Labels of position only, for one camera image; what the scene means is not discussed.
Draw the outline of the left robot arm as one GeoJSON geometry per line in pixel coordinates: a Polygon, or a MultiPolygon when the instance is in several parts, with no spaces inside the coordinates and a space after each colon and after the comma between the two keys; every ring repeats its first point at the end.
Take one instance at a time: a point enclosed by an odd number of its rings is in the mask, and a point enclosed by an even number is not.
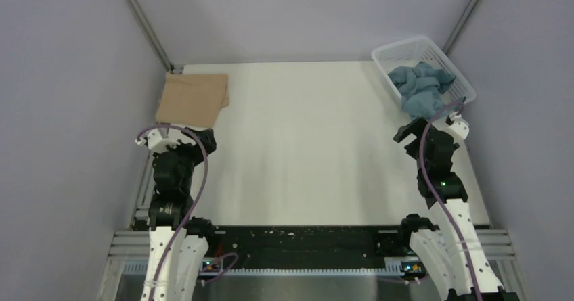
{"type": "Polygon", "coordinates": [[[194,293],[203,260],[216,250],[217,238],[210,220],[195,218],[207,176],[197,195],[192,179],[197,166],[217,148],[212,129],[157,124],[135,139],[152,154],[154,192],[148,209],[148,265],[142,300],[188,300],[194,293]]]}

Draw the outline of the white plastic mesh basket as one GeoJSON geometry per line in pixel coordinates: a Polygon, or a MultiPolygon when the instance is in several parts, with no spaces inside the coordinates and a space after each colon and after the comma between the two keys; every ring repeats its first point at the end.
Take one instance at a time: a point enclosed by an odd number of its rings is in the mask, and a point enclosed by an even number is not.
{"type": "Polygon", "coordinates": [[[388,73],[398,66],[415,66],[426,62],[433,68],[443,69],[454,74],[456,80],[441,96],[445,106],[453,101],[470,103],[477,98],[477,93],[466,77],[455,66],[449,57],[434,41],[425,36],[412,37],[395,41],[374,49],[372,59],[381,73],[382,85],[398,106],[399,111],[410,119],[410,115],[401,109],[401,95],[388,77],[388,73]]]}

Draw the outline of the left rear aluminium post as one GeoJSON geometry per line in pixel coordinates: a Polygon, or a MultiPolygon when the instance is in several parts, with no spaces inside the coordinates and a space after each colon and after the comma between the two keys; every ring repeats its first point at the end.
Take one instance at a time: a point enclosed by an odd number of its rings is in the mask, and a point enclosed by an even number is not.
{"type": "Polygon", "coordinates": [[[148,18],[138,0],[125,1],[128,8],[131,10],[133,17],[135,18],[135,21],[143,32],[144,37],[150,44],[153,52],[156,54],[156,57],[160,60],[161,64],[164,66],[167,72],[172,72],[173,64],[169,60],[166,51],[161,45],[159,38],[157,37],[152,25],[148,21],[148,18]]]}

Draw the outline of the left side aluminium rail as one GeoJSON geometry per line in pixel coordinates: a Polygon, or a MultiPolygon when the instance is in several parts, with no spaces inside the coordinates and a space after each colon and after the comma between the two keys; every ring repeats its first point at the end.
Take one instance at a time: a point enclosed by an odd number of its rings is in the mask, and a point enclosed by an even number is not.
{"type": "Polygon", "coordinates": [[[143,168],[141,181],[138,185],[137,195],[135,199],[134,211],[130,220],[130,228],[132,228],[136,221],[144,220],[148,218],[148,209],[151,203],[152,196],[154,194],[154,184],[153,184],[153,155],[148,153],[146,157],[146,163],[143,168]]]}

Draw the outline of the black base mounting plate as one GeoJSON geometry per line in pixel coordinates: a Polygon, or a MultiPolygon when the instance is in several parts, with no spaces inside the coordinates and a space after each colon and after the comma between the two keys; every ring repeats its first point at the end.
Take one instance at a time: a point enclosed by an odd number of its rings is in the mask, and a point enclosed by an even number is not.
{"type": "Polygon", "coordinates": [[[208,256],[235,252],[235,269],[383,269],[413,253],[396,226],[220,226],[208,256]]]}

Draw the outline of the aluminium post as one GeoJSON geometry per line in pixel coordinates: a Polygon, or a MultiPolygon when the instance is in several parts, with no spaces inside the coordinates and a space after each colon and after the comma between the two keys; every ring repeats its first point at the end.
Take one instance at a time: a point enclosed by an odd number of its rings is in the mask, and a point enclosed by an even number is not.
{"type": "Polygon", "coordinates": [[[466,25],[470,21],[472,15],[474,14],[475,9],[479,5],[482,0],[468,0],[465,8],[462,11],[462,14],[458,18],[454,28],[450,32],[450,35],[445,42],[444,46],[442,47],[443,52],[446,55],[449,55],[456,45],[460,35],[462,34],[463,30],[465,29],[466,25]]]}
{"type": "Polygon", "coordinates": [[[153,52],[156,54],[156,57],[160,60],[161,64],[164,66],[167,72],[172,72],[173,64],[169,60],[166,51],[161,45],[159,38],[157,37],[152,25],[148,21],[148,18],[138,0],[125,1],[128,8],[131,10],[133,17],[135,18],[135,21],[143,32],[144,37],[150,44],[153,52]]]}

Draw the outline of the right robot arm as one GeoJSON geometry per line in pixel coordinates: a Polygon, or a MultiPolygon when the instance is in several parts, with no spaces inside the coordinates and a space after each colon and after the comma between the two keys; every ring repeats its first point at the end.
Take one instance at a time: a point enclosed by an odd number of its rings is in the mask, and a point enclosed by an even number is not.
{"type": "Polygon", "coordinates": [[[494,273],[479,241],[468,194],[452,169],[458,143],[423,118],[401,127],[393,139],[400,143],[409,135],[415,139],[405,152],[417,163],[417,188],[428,216],[406,216],[397,247],[418,257],[442,300],[518,300],[494,273]]]}

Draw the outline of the right rear aluminium post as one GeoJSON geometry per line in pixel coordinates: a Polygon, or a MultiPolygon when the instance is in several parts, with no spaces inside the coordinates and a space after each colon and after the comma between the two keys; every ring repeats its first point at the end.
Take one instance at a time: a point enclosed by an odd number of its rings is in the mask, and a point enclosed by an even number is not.
{"type": "Polygon", "coordinates": [[[468,0],[465,8],[462,11],[462,14],[458,18],[454,28],[450,32],[450,35],[445,42],[444,46],[442,47],[443,52],[446,55],[449,55],[456,45],[460,35],[462,34],[463,30],[465,29],[466,25],[470,21],[472,15],[474,14],[475,9],[479,5],[482,0],[468,0]]]}

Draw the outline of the blue-grey t-shirt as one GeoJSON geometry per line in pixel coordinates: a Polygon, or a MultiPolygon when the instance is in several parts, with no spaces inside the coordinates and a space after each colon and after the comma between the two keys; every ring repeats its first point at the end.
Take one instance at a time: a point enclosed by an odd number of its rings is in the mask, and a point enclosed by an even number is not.
{"type": "Polygon", "coordinates": [[[431,119],[444,106],[441,96],[456,80],[454,74],[433,68],[426,62],[398,66],[388,77],[401,95],[401,109],[411,118],[431,119]]]}

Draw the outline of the folded tan t-shirt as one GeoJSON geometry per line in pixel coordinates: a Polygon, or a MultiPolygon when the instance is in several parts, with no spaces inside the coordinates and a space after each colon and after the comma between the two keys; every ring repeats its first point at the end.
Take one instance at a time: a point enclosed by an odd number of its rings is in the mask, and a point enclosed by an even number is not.
{"type": "Polygon", "coordinates": [[[228,105],[228,75],[167,73],[155,121],[212,128],[228,105]]]}

